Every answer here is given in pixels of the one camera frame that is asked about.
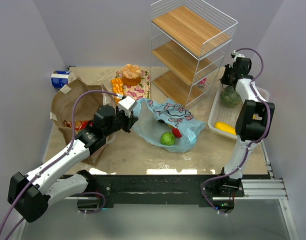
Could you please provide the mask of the green melon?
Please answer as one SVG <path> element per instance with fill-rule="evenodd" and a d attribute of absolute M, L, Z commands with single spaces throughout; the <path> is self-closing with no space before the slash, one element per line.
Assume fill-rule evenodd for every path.
<path fill-rule="evenodd" d="M 241 104 L 242 99 L 232 86 L 226 86 L 220 93 L 220 102 L 227 108 L 234 108 Z"/>

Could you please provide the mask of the blue plastic bag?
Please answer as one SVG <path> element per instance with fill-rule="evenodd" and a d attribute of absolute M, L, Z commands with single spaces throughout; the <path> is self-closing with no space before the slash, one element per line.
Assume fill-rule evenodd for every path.
<path fill-rule="evenodd" d="M 169 98 L 163 103 L 141 98 L 137 100 L 134 115 L 139 120 L 133 125 L 132 130 L 146 142 L 162 147 L 171 153 L 185 153 L 191 150 L 206 126 L 205 122 L 197 120 L 183 105 Z M 161 124 L 158 120 L 163 120 L 166 124 Z M 182 134 L 181 138 L 175 139 L 172 146 L 160 143 L 162 134 L 171 132 L 167 124 L 179 129 Z"/>

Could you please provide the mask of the green lime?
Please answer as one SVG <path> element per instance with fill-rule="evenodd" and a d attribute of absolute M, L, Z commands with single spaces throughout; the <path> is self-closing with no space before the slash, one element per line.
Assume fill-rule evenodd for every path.
<path fill-rule="evenodd" d="M 175 136 L 171 132 L 165 132 L 160 138 L 160 143 L 165 146 L 172 146 L 175 143 Z"/>

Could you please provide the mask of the red snack packet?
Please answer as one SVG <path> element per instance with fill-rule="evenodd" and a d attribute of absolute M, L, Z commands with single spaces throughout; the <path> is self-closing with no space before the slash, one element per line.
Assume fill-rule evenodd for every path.
<path fill-rule="evenodd" d="M 92 125 L 92 122 L 90 120 L 74 121 L 74 123 L 66 120 L 63 121 L 64 127 L 72 128 L 72 126 L 74 126 L 74 129 L 77 132 L 84 129 L 88 124 Z"/>

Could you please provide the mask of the red tomato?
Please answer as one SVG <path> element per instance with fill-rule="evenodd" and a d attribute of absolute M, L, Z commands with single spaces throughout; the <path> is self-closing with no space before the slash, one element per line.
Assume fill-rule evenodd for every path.
<path fill-rule="evenodd" d="M 179 129 L 177 128 L 172 128 L 172 134 L 176 137 L 176 138 L 181 138 L 182 137 L 182 134 L 181 132 L 179 131 Z"/>

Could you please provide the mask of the brown paper grocery bag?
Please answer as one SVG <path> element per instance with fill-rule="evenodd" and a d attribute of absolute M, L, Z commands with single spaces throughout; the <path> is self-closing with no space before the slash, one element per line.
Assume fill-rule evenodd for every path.
<path fill-rule="evenodd" d="M 99 107 L 103 105 L 115 106 L 112 95 L 95 92 L 83 96 L 77 106 L 73 108 L 80 95 L 93 90 L 107 91 L 104 85 L 87 85 L 80 78 L 77 78 L 55 94 L 50 112 L 53 130 L 46 159 L 55 156 L 72 139 L 72 129 L 64 127 L 63 121 L 90 121 Z"/>

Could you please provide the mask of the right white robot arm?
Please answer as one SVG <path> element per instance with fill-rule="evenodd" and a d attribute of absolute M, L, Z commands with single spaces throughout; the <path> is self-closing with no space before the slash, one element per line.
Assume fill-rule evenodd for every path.
<path fill-rule="evenodd" d="M 244 164 L 255 146 L 267 137 L 275 105 L 267 102 L 249 75 L 251 59 L 241 54 L 233 56 L 231 64 L 225 66 L 221 83 L 233 87 L 243 102 L 235 124 L 237 135 L 233 154 L 221 171 L 222 179 L 218 193 L 229 196 L 240 189 Z"/>

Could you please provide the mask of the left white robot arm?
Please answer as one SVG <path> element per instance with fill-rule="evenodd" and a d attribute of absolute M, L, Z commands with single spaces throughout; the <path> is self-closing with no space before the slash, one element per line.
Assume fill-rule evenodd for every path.
<path fill-rule="evenodd" d="M 87 159 L 107 143 L 107 138 L 123 130 L 130 132 L 138 120 L 135 103 L 120 101 L 116 107 L 104 105 L 93 120 L 57 155 L 39 168 L 10 179 L 8 202 L 29 223 L 39 219 L 55 201 L 52 185 L 75 164 Z"/>

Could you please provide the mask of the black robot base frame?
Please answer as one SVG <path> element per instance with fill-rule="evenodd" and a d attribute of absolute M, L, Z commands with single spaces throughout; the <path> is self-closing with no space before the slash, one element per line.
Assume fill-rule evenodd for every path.
<path fill-rule="evenodd" d="M 85 189 L 73 196 L 93 197 L 100 193 L 106 208 L 117 204 L 136 205 L 198 205 L 216 209 L 232 209 L 233 197 L 243 197 L 241 179 L 230 180 L 211 175 L 91 175 L 82 170 Z"/>

